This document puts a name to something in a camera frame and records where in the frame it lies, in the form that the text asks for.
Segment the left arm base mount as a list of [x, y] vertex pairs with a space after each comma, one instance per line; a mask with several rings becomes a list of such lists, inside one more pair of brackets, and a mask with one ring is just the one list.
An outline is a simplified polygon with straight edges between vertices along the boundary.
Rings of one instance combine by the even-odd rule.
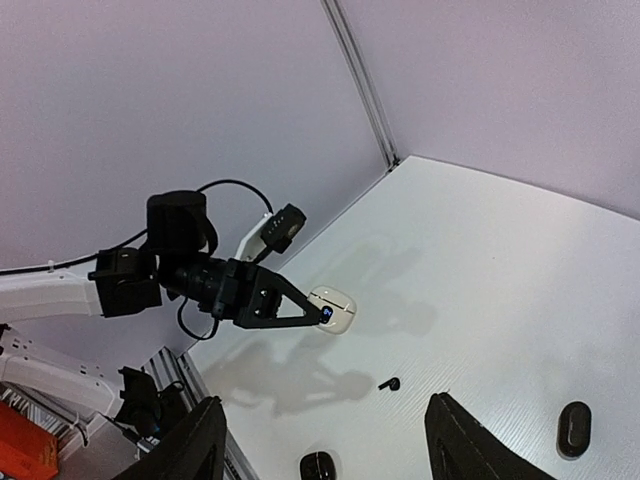
[[132, 427], [141, 439], [161, 441], [187, 415], [182, 381], [159, 390], [153, 377], [140, 370], [123, 367], [118, 373], [123, 378], [122, 405], [114, 420]]

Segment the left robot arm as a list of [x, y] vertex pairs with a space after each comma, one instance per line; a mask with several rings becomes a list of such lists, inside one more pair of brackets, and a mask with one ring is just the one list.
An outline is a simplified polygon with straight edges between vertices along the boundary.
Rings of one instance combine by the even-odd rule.
[[114, 416], [125, 398], [96, 368], [49, 348], [32, 347], [13, 324], [57, 316], [118, 318], [192, 301], [212, 320], [245, 330], [317, 326], [321, 308], [259, 259], [215, 257], [219, 239], [203, 190], [177, 190], [146, 203], [146, 240], [82, 260], [1, 274], [1, 379]]

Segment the black stem earbud left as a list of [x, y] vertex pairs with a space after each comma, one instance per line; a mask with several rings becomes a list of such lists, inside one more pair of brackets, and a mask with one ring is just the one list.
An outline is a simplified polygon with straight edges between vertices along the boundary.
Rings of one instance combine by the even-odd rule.
[[392, 377], [389, 380], [378, 385], [379, 390], [398, 391], [401, 387], [401, 380], [398, 377]]

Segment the orange box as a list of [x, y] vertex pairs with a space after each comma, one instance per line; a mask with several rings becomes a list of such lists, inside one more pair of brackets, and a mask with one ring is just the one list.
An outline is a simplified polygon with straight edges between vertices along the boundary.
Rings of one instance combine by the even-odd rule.
[[13, 479], [54, 479], [58, 440], [25, 416], [1, 404], [1, 473]]

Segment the black oval charging case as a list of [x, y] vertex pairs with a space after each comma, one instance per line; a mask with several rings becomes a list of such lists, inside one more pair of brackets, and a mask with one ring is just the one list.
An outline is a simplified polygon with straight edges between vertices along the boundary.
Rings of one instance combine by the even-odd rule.
[[568, 403], [558, 418], [556, 447], [565, 459], [577, 459], [591, 443], [592, 412], [582, 401]]

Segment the white earbud charging case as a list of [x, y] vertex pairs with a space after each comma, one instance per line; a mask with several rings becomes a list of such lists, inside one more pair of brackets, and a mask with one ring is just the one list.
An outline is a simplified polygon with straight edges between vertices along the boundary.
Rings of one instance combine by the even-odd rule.
[[344, 334], [357, 312], [356, 302], [333, 287], [317, 286], [311, 290], [307, 299], [322, 313], [322, 321], [318, 328], [329, 334]]

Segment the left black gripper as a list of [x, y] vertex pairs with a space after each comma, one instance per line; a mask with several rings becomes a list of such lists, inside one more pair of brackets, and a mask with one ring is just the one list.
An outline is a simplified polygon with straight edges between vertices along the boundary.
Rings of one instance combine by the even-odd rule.
[[222, 271], [212, 317], [249, 330], [317, 326], [322, 313], [282, 275], [230, 259]]

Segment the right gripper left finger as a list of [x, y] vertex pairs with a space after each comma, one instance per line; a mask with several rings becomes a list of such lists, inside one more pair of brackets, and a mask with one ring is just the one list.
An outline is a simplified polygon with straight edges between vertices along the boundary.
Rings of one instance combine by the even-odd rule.
[[157, 447], [115, 479], [222, 480], [226, 435], [221, 399], [206, 397]]

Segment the left aluminium frame post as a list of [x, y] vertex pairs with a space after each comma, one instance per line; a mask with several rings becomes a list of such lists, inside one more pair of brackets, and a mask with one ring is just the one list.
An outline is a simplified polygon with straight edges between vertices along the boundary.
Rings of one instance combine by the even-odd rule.
[[320, 4], [350, 71], [376, 144], [384, 160], [386, 171], [390, 172], [401, 163], [402, 158], [398, 153], [382, 101], [366, 65], [355, 32], [340, 1], [321, 0]]

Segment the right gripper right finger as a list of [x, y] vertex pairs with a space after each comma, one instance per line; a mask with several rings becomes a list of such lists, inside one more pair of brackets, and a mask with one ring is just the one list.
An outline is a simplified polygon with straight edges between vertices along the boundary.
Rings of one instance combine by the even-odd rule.
[[434, 479], [549, 479], [509, 450], [447, 393], [430, 397], [424, 417]]

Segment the glossy black charging case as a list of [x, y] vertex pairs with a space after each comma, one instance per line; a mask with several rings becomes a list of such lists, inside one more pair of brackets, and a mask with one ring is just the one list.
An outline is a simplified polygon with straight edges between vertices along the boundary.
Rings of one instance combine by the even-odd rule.
[[332, 456], [326, 451], [304, 455], [299, 462], [301, 480], [336, 480], [337, 471]]

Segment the aluminium front rail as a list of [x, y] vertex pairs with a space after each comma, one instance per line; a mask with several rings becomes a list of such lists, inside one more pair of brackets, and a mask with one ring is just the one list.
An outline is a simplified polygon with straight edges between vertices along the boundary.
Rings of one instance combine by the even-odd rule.
[[[141, 371], [153, 378], [159, 390], [164, 390], [170, 384], [179, 383], [182, 386], [181, 402], [187, 411], [192, 410], [201, 400], [210, 395], [209, 389], [188, 353], [178, 355], [168, 347], [162, 347], [141, 367]], [[226, 434], [223, 478], [260, 479], [230, 428], [227, 429]]]

